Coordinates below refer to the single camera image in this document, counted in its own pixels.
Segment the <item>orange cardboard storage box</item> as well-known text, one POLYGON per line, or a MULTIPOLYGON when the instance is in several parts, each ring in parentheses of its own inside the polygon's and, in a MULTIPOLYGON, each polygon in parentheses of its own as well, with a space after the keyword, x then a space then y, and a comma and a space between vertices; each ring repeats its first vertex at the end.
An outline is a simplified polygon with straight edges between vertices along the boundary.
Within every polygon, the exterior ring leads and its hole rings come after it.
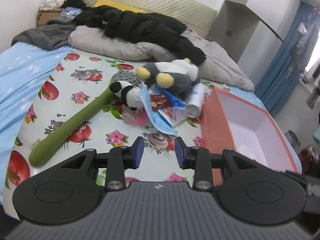
POLYGON ((200 119, 203 145, 211 153, 231 148, 276 171, 302 171, 296 153, 266 110, 214 87, 200 119))

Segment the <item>yellow pillow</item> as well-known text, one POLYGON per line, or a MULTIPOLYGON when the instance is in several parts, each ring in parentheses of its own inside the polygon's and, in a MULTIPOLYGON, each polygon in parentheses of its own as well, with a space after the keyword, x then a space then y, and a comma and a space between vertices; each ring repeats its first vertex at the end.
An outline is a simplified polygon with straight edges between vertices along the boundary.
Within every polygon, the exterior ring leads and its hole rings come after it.
POLYGON ((103 5, 116 8, 120 11, 131 11, 134 13, 139 13, 139 12, 146 13, 146 11, 143 9, 135 8, 135 7, 132 7, 132 6, 129 6, 129 5, 126 5, 123 3, 118 3, 118 2, 115 2, 112 0, 96 0, 93 7, 95 8, 95 7, 99 7, 99 6, 103 6, 103 5))

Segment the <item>black puffer jacket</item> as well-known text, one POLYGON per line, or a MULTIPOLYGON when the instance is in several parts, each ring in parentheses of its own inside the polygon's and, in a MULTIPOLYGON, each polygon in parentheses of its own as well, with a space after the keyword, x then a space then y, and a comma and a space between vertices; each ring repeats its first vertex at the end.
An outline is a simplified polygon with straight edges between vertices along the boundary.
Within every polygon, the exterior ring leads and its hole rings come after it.
POLYGON ((157 44, 178 59, 188 58, 197 66, 206 59, 204 52, 182 35, 187 26, 162 14, 121 11, 102 5, 82 11, 73 22, 76 25, 102 29, 110 38, 117 37, 131 43, 157 44))

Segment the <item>light blue bed sheet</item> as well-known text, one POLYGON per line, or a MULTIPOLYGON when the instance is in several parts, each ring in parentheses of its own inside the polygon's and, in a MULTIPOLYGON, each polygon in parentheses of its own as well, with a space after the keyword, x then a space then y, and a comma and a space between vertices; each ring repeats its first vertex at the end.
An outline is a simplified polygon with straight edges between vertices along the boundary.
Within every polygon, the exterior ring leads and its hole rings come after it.
POLYGON ((46 51, 17 42, 1 53, 1 194, 22 121, 41 86, 71 50, 64 46, 46 51))

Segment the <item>cream padded headboard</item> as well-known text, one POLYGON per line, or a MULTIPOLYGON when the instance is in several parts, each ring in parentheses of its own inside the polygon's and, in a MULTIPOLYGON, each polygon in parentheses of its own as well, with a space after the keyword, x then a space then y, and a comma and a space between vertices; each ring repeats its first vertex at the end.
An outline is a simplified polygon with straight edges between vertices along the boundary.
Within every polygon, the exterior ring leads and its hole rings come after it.
MULTIPOLYGON (((195 0, 112 0, 114 2, 173 17, 206 37, 218 12, 195 0)), ((84 0, 90 7, 96 0, 84 0)))

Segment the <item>green massage hammer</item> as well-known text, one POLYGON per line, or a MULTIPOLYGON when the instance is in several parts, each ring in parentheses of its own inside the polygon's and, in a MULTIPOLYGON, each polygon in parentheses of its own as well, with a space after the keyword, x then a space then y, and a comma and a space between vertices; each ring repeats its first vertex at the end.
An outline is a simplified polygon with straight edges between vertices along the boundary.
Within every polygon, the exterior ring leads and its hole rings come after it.
MULTIPOLYGON (((116 80, 111 78, 110 84, 116 81, 127 81, 134 86, 138 87, 140 80, 136 75, 131 72, 131 79, 124 78, 116 80)), ((33 167, 41 167, 47 163, 50 158, 56 153, 56 151, 63 145, 67 139, 84 123, 88 122, 93 116, 95 116, 104 105, 112 100, 116 95, 110 91, 110 84, 108 87, 86 107, 80 110, 78 113, 70 117, 67 121, 52 131, 46 138, 39 142, 31 151, 29 155, 29 163, 33 167)))

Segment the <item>small panda plush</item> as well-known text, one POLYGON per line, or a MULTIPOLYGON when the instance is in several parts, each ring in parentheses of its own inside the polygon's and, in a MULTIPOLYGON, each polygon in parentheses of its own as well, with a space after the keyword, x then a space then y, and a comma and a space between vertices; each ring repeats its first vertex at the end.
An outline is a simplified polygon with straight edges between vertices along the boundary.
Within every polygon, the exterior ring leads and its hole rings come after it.
POLYGON ((135 111, 144 107, 140 94, 141 89, 127 81, 116 81, 110 84, 110 91, 120 98, 123 104, 135 111))

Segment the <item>fruit print mat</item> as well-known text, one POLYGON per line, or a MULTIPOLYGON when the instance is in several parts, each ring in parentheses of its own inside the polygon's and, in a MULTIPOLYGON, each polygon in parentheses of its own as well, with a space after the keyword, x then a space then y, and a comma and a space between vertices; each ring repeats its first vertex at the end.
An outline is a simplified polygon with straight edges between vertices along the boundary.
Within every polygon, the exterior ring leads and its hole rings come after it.
POLYGON ((141 126, 125 124, 121 118, 124 104, 118 97, 81 125, 43 166, 29 163, 32 149, 41 140, 107 88, 118 64, 119 60, 73 50, 57 65, 31 103, 11 149, 2 194, 4 204, 10 202, 21 182, 82 150, 95 148, 103 153, 129 146, 137 137, 144 139, 144 154, 138 170, 125 171, 128 181, 193 181, 194 172, 178 166, 174 136, 157 131, 148 118, 141 126))

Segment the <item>blue plastic snack bag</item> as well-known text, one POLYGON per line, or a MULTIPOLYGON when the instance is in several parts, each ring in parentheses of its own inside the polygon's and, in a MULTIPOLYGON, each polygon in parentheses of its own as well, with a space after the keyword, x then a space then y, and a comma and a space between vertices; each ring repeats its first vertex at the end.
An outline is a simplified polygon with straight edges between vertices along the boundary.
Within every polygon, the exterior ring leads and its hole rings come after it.
POLYGON ((173 96, 166 90, 158 88, 156 85, 152 85, 149 88, 149 95, 160 95, 164 94, 172 103, 171 107, 158 109, 157 112, 171 127, 176 127, 180 123, 188 119, 188 111, 185 104, 173 96))

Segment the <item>blue face mask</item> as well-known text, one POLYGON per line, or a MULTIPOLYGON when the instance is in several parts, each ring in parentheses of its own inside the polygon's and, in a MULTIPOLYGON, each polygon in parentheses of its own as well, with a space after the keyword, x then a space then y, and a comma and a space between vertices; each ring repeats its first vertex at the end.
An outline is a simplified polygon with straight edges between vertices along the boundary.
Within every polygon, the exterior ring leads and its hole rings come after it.
POLYGON ((152 110, 151 99, 147 85, 141 83, 139 88, 141 89, 140 99, 154 128, 161 133, 177 136, 176 129, 172 128, 157 112, 152 110))

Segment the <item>red foil wrapper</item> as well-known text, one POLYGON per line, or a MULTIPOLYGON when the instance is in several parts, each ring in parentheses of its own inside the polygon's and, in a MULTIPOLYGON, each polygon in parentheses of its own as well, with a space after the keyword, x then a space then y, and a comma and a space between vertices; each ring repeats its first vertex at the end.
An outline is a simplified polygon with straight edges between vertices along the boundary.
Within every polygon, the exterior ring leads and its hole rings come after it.
POLYGON ((158 109, 163 109, 172 106, 172 103, 164 94, 150 95, 150 102, 152 110, 154 112, 158 109))

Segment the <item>grey wardrobe cabinet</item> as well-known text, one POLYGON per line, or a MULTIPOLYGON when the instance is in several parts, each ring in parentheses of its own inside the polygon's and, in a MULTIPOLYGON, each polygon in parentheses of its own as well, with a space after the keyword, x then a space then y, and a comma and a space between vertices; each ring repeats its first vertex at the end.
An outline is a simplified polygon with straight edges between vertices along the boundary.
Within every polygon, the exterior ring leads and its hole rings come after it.
POLYGON ((238 62, 259 28, 281 44, 299 4, 299 0, 225 0, 207 39, 219 42, 238 62))

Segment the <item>cardboard box nightstand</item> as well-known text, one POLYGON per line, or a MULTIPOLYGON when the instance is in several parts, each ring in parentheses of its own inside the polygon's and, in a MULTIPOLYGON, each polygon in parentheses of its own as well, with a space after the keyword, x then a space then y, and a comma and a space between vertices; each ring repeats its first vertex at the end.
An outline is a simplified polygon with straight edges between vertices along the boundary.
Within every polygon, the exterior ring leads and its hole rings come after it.
POLYGON ((59 17, 63 9, 53 9, 53 10, 39 10, 37 12, 36 26, 40 27, 45 25, 45 23, 55 17, 59 17))

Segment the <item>white crumpled cloth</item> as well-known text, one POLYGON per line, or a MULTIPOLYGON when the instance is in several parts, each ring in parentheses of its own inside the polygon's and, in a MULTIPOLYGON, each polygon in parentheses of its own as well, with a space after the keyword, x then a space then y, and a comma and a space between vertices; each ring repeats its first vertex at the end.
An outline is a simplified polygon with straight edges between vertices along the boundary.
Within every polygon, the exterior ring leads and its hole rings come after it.
POLYGON ((39 5, 39 10, 55 10, 59 9, 64 0, 42 0, 39 5))

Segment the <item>white spray can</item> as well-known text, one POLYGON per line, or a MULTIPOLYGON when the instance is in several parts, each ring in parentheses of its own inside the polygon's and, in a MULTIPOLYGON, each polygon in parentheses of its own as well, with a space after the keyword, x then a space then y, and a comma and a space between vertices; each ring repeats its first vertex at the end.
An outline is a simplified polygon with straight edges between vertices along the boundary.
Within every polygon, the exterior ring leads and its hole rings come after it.
POLYGON ((193 87, 186 103, 186 109, 190 118, 195 119, 201 115, 204 95, 205 87, 202 83, 198 83, 193 87))

